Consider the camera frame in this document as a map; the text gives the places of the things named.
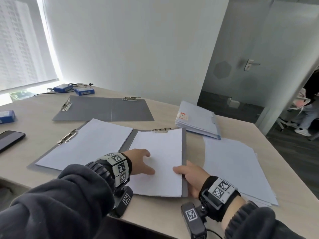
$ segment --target smartphone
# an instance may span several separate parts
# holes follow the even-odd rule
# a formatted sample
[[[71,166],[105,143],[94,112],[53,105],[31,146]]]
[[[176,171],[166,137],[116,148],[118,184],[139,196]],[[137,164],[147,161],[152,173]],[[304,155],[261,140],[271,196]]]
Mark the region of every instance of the smartphone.
[[[26,136],[23,132],[5,131],[0,134],[0,153],[16,144]]]

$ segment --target hand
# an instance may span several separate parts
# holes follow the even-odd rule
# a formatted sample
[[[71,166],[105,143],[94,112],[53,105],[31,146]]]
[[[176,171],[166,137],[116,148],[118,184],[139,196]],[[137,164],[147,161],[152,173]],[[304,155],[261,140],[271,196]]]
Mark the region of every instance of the hand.
[[[178,167],[173,167],[173,171],[177,174],[184,174],[185,179],[188,181],[188,191],[196,199],[198,199],[198,194],[202,189],[207,178],[210,176],[201,167],[192,164],[187,160],[186,165],[181,165]]]
[[[131,175],[135,174],[148,174],[153,175],[155,174],[155,170],[150,166],[147,166],[144,161],[143,157],[149,157],[151,154],[146,149],[137,149],[134,148],[132,150],[128,150],[123,152],[132,162],[132,172]]]

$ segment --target phone screen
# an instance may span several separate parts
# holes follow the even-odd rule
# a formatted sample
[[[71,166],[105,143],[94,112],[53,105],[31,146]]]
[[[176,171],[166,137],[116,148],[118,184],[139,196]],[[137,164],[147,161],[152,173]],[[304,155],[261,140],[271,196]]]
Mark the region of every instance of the phone screen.
[[[0,151],[23,136],[25,136],[25,134],[22,132],[5,131],[1,133],[0,134]]]

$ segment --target hexagonal decoration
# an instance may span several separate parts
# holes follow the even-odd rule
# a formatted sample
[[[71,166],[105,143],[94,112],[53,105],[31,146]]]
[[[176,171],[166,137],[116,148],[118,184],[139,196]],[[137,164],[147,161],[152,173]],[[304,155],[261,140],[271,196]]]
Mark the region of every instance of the hexagonal decoration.
[[[213,74],[218,78],[226,78],[229,76],[232,66],[227,61],[221,61],[215,65]]]

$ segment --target power cord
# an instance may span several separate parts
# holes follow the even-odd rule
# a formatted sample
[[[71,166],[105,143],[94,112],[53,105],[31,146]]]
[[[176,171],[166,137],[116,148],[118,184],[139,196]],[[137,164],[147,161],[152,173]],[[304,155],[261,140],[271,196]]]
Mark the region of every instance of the power cord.
[[[223,239],[220,235],[217,234],[217,232],[214,232],[213,230],[211,229],[206,229],[207,231],[210,231],[212,233],[214,233],[215,235],[217,235],[220,239]]]
[[[92,83],[88,84],[88,85],[78,85],[78,84],[73,84],[73,83],[69,83],[68,85],[73,85],[73,87],[87,87],[88,85],[91,86],[91,85],[94,85]],[[53,88],[47,88],[48,91],[54,91]],[[38,96],[38,95],[50,95],[50,94],[58,94],[58,93],[70,93],[70,92],[75,92],[75,90],[73,88],[71,88],[72,91],[67,91],[67,92],[54,92],[54,93],[39,93],[39,94],[36,94],[34,96]]]

